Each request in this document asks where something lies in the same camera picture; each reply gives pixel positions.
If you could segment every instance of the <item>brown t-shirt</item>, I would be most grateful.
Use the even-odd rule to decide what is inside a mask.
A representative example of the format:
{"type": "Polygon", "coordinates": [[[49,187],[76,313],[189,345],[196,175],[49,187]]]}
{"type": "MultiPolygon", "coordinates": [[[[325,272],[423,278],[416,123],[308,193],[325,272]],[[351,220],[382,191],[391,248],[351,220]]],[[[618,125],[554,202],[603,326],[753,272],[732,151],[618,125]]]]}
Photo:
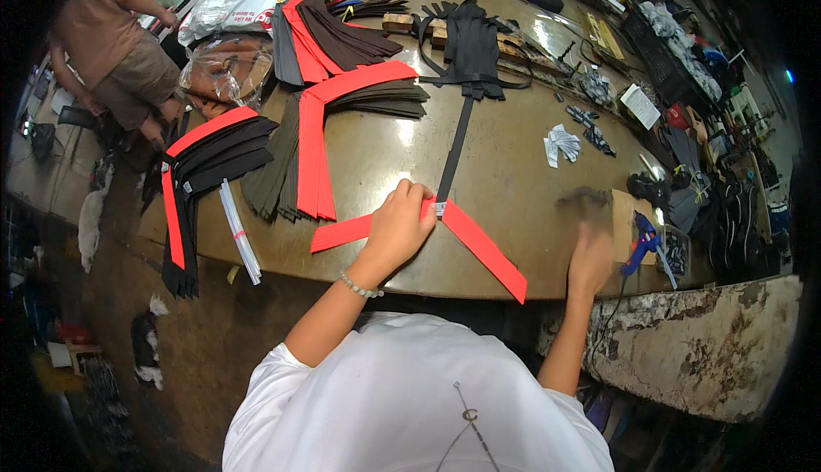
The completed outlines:
{"type": "Polygon", "coordinates": [[[68,0],[52,33],[90,90],[134,49],[145,31],[117,0],[68,0]]]}

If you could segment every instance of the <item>brown shorts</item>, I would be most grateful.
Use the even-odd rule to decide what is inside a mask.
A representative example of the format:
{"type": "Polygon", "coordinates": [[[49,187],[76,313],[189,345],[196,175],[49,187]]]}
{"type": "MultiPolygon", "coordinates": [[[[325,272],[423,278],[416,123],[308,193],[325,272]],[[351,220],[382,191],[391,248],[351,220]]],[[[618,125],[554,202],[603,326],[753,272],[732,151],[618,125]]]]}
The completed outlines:
{"type": "Polygon", "coordinates": [[[148,32],[137,46],[103,78],[92,95],[107,105],[126,130],[136,130],[177,88],[180,68],[148,32]]]}

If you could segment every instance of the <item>white t-shirt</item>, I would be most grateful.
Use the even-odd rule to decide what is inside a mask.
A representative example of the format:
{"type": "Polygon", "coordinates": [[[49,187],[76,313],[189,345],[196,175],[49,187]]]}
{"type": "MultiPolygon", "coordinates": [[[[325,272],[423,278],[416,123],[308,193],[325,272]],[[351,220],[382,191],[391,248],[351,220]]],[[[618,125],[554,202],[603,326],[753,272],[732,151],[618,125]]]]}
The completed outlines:
{"type": "Polygon", "coordinates": [[[613,470],[580,402],[545,390],[494,336],[422,313],[375,313],[315,369],[282,343],[251,375],[223,470],[613,470]]]}

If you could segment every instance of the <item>workbench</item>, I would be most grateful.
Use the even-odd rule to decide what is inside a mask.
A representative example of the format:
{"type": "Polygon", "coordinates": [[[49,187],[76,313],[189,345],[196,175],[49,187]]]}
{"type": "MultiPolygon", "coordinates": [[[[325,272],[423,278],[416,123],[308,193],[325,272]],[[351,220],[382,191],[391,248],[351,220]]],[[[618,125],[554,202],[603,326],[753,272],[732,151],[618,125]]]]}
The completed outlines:
{"type": "MultiPolygon", "coordinates": [[[[420,12],[421,5],[440,1],[410,0],[408,5],[412,12],[420,12]]],[[[463,0],[447,1],[460,3],[463,0]]],[[[555,55],[560,55],[571,40],[579,40],[567,31],[565,18],[545,14],[517,0],[478,0],[478,5],[488,13],[518,20],[523,30],[555,55]]],[[[577,12],[567,11],[567,14],[575,17],[577,12]]],[[[379,26],[378,19],[356,22],[373,28],[379,26]]],[[[413,37],[392,35],[391,39],[404,45],[394,59],[409,64],[420,75],[435,76],[419,56],[413,37]]],[[[426,53],[441,63],[441,52],[431,53],[429,46],[426,44],[426,53]]],[[[569,59],[575,63],[579,58],[572,56],[573,53],[578,53],[577,48],[569,59]]],[[[607,67],[602,67],[602,74],[611,78],[616,91],[633,81],[607,67]]],[[[503,71],[499,77],[520,81],[503,71]]],[[[424,104],[428,114],[420,121],[363,112],[342,112],[327,118],[325,145],[339,221],[373,212],[402,178],[436,189],[463,98],[460,86],[422,86],[431,98],[424,104]]],[[[618,157],[614,159],[595,149],[582,137],[583,128],[573,122],[565,107],[573,104],[584,110],[597,108],[568,96],[565,103],[559,103],[553,93],[552,88],[535,82],[522,90],[506,89],[506,101],[485,99],[477,103],[449,194],[522,272],[528,281],[529,299],[560,299],[565,295],[567,266],[576,242],[576,222],[560,212],[556,204],[559,198],[578,186],[625,190],[627,177],[644,170],[639,153],[661,169],[631,130],[606,112],[602,112],[596,122],[611,148],[617,150],[618,157]],[[555,169],[548,165],[543,138],[558,124],[580,136],[581,151],[578,162],[560,159],[559,168],[555,169]]],[[[285,97],[282,87],[276,87],[264,100],[262,115],[281,121],[285,97]]],[[[189,128],[204,121],[194,111],[189,128]]],[[[247,205],[238,180],[231,183],[231,190],[263,271],[333,282],[364,245],[364,241],[357,241],[311,254],[313,232],[324,222],[293,223],[278,218],[268,223],[247,205]]],[[[165,242],[166,220],[159,198],[142,218],[139,234],[160,244],[165,242]]],[[[241,264],[217,192],[200,200],[197,236],[199,254],[241,264]]],[[[687,287],[695,282],[693,278],[683,278],[680,285],[687,287]]],[[[620,285],[616,275],[603,294],[617,294],[620,285]]],[[[385,288],[441,297],[511,299],[493,274],[441,224],[437,224],[416,258],[391,277],[385,288]]],[[[669,288],[662,272],[642,266],[629,278],[625,292],[658,292],[669,288]]]]}

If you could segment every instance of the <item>cardboard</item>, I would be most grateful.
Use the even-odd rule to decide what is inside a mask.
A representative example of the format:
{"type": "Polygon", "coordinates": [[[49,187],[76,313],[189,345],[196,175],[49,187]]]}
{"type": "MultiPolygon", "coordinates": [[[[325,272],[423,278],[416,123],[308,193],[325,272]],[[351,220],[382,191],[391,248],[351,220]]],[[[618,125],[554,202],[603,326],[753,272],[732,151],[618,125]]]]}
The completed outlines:
{"type": "MultiPolygon", "coordinates": [[[[661,226],[656,220],[653,206],[648,200],[637,200],[627,192],[621,190],[610,190],[611,214],[613,225],[613,261],[627,263],[633,250],[632,244],[639,238],[639,231],[635,228],[635,216],[633,212],[644,215],[654,228],[659,230],[661,226]]],[[[641,261],[642,265],[655,265],[656,254],[647,253],[641,261]]]]}

